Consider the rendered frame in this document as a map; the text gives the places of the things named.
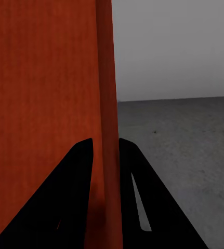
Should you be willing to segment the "storage box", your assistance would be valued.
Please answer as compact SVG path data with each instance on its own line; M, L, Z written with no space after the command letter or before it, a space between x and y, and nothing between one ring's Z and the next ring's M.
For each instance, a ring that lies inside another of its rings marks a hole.
M0 0L0 235L89 138L84 249L123 249L111 0Z

